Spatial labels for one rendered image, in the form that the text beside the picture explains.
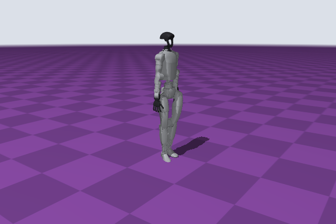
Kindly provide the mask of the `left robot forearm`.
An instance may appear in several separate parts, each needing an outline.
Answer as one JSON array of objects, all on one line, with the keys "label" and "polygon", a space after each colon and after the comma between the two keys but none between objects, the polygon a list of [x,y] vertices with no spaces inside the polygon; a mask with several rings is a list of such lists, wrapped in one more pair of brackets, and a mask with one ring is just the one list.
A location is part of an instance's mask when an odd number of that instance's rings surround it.
[{"label": "left robot forearm", "polygon": [[176,76],[176,79],[173,80],[173,87],[177,90],[178,87],[178,76]]}]

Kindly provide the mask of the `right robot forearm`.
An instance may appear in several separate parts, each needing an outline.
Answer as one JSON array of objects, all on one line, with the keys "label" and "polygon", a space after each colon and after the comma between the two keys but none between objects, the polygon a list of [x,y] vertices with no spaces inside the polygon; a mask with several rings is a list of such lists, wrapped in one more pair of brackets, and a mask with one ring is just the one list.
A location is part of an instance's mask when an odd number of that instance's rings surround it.
[{"label": "right robot forearm", "polygon": [[159,94],[161,92],[160,88],[161,88],[161,81],[159,81],[160,79],[160,75],[156,74],[155,79],[154,79],[154,83],[155,83],[155,89],[154,89],[154,97],[155,98],[159,98]]}]

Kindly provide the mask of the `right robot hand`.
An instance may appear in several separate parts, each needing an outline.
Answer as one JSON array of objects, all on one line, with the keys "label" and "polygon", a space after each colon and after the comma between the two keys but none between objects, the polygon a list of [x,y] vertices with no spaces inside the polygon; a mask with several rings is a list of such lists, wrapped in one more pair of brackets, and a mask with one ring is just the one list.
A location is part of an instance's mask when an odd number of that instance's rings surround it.
[{"label": "right robot hand", "polygon": [[[161,109],[160,109],[160,106],[162,107],[162,108],[164,108],[163,106],[162,106],[162,104],[161,104],[161,101],[159,100],[160,99],[160,94],[159,94],[159,98],[155,98],[154,97],[154,103],[153,103],[153,110],[154,111],[158,111],[159,112],[159,110],[160,110],[160,112],[161,112]],[[155,109],[154,109],[154,107],[155,107]],[[156,110],[156,107],[157,107],[157,110]]]}]

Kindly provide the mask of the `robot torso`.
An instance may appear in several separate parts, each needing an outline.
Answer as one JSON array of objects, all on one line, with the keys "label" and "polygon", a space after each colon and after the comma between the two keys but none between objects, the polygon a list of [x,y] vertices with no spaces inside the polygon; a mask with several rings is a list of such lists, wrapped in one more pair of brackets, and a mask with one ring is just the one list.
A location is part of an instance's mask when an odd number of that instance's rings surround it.
[{"label": "robot torso", "polygon": [[[168,49],[165,49],[168,50]],[[161,93],[165,92],[166,97],[171,99],[175,96],[175,87],[173,87],[173,82],[170,80],[176,79],[176,71],[177,71],[177,55],[176,52],[171,48],[170,51],[160,51],[159,53],[165,54],[165,59],[162,65],[161,73],[164,75],[164,79],[166,82],[164,83],[164,87],[161,88]]]}]

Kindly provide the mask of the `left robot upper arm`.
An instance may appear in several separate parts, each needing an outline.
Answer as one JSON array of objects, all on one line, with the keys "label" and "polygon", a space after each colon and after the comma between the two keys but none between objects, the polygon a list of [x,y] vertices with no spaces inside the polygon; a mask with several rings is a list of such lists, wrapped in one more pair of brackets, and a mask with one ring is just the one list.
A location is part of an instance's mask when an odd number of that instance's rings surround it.
[{"label": "left robot upper arm", "polygon": [[[179,58],[179,53],[178,53],[178,52],[176,52],[176,55],[177,55],[177,66],[178,66],[178,58]],[[179,73],[180,73],[180,71],[177,69],[177,71],[176,71],[176,76],[178,76],[178,75],[179,75]]]}]

